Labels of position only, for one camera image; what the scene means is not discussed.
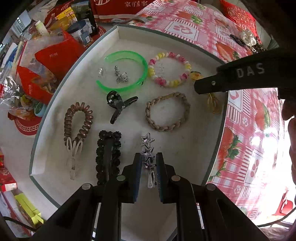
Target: green bracelet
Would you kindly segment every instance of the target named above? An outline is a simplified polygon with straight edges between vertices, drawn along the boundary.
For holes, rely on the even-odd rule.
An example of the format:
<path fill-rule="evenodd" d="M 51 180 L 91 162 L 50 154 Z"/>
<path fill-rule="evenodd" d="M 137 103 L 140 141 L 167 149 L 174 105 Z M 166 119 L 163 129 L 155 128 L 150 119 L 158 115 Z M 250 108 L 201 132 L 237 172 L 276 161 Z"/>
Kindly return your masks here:
<path fill-rule="evenodd" d="M 106 63 L 113 63 L 116 60 L 119 59 L 131 59 L 133 61 L 136 61 L 138 63 L 140 63 L 141 65 L 143 65 L 144 68 L 144 72 L 142 74 L 142 76 L 133 84 L 127 86 L 127 87 L 122 87 L 122 88 L 110 88 L 110 87 L 106 87 L 105 85 L 103 85 L 100 80 L 97 80 L 96 83 L 98 84 L 98 86 L 105 92 L 105 93 L 109 93 L 112 90 L 115 90 L 119 93 L 122 92 L 126 92 L 126 91 L 130 91 L 132 89 L 135 89 L 138 86 L 141 86 L 148 74 L 148 65 L 146 60 L 139 55 L 138 53 L 132 52 L 132 51 L 127 51 L 127 50 L 123 50 L 123 51 L 117 51 L 114 52 L 112 54 L 109 54 L 107 57 L 104 58 L 104 61 Z"/>

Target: brown spiral hair tie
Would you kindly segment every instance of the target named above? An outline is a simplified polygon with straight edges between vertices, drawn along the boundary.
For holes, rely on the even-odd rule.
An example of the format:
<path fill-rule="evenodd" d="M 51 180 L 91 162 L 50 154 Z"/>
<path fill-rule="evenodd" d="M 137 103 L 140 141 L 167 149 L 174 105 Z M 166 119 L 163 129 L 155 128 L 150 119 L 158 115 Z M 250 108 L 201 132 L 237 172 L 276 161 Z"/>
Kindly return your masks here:
<path fill-rule="evenodd" d="M 67 138 L 71 138 L 71 127 L 72 127 L 72 119 L 74 114 L 77 111 L 83 111 L 85 113 L 85 121 L 83 123 L 82 129 L 79 130 L 79 133 L 75 137 L 75 139 L 72 141 L 72 144 L 74 141 L 78 143 L 79 141 L 84 141 L 86 138 L 86 135 L 89 133 L 89 130 L 91 128 L 92 119 L 94 118 L 92 114 L 92 110 L 89 110 L 90 106 L 87 105 L 85 107 L 85 103 L 82 102 L 81 105 L 79 102 L 76 102 L 75 105 L 71 105 L 69 109 L 67 109 L 67 112 L 65 114 L 65 121 L 64 121 L 64 141 L 65 145 L 67 143 Z"/>
<path fill-rule="evenodd" d="M 174 98 L 174 97 L 178 97 L 181 98 L 183 105 L 185 106 L 185 111 L 184 111 L 184 115 L 182 116 L 182 118 L 180 118 L 179 120 L 177 120 L 174 124 L 170 125 L 170 126 L 159 126 L 157 124 L 155 124 L 154 120 L 151 119 L 150 116 L 150 112 L 151 112 L 151 107 L 155 104 L 157 104 L 159 101 L 161 100 L 166 100 L 169 98 Z M 180 92 L 175 92 L 166 96 L 159 96 L 156 99 L 153 99 L 150 102 L 147 102 L 147 107 L 145 109 L 145 120 L 148 122 L 148 124 L 155 130 L 157 131 L 171 131 L 174 128 L 178 128 L 180 127 L 180 125 L 184 122 L 187 121 L 188 117 L 189 117 L 189 111 L 190 111 L 190 104 L 188 103 L 186 96 Z"/>

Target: star hair clip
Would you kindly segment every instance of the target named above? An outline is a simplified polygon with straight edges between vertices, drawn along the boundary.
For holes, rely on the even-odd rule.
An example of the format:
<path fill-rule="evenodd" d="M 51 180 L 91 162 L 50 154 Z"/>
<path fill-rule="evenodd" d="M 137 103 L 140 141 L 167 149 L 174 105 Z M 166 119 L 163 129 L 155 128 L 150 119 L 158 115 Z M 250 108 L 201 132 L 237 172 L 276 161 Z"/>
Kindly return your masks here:
<path fill-rule="evenodd" d="M 144 150 L 141 152 L 142 155 L 142 166 L 143 170 L 147 170 L 148 174 L 148 188 L 155 187 L 155 173 L 154 173 L 154 167 L 155 164 L 153 164 L 153 158 L 154 154 L 153 149 L 154 147 L 151 147 L 151 143 L 155 141 L 155 139 L 150 137 L 150 133 L 147 133 L 146 136 L 141 136 L 142 142 L 141 146 L 144 147 Z"/>

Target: pink checkered tablecloth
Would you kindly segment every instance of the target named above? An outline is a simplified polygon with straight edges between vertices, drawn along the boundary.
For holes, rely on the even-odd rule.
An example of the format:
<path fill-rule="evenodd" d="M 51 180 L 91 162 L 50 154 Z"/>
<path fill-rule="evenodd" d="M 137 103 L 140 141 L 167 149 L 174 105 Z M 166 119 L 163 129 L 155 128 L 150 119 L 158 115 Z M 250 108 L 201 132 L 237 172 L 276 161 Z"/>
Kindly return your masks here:
<path fill-rule="evenodd" d="M 196 2 L 155 0 L 138 14 L 149 21 L 132 25 L 179 37 L 224 62 L 252 54 L 230 38 L 230 34 L 239 36 L 235 23 Z M 284 137 L 281 108 L 274 88 L 229 92 L 224 133 L 208 182 L 217 185 L 250 219 L 260 214 L 264 188 L 282 156 L 278 149 Z"/>

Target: screw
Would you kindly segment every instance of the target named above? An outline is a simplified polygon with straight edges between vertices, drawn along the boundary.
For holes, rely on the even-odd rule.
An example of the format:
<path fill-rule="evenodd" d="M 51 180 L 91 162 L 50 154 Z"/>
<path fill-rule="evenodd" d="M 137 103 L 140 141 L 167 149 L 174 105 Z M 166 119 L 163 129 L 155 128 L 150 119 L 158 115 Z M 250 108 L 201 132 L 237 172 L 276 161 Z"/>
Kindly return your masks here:
<path fill-rule="evenodd" d="M 126 179 L 126 177 L 124 175 L 119 175 L 116 178 L 118 181 L 124 181 Z"/>
<path fill-rule="evenodd" d="M 81 187 L 83 190 L 89 190 L 91 188 L 91 185 L 89 183 L 84 183 Z"/>
<path fill-rule="evenodd" d="M 172 180 L 174 181 L 174 182 L 177 182 L 177 181 L 180 181 L 180 177 L 179 176 L 177 176 L 177 175 L 174 175 L 174 176 L 172 176 Z"/>
<path fill-rule="evenodd" d="M 214 184 L 208 184 L 207 185 L 207 190 L 209 190 L 209 191 L 214 191 L 216 189 L 216 186 L 214 185 Z"/>

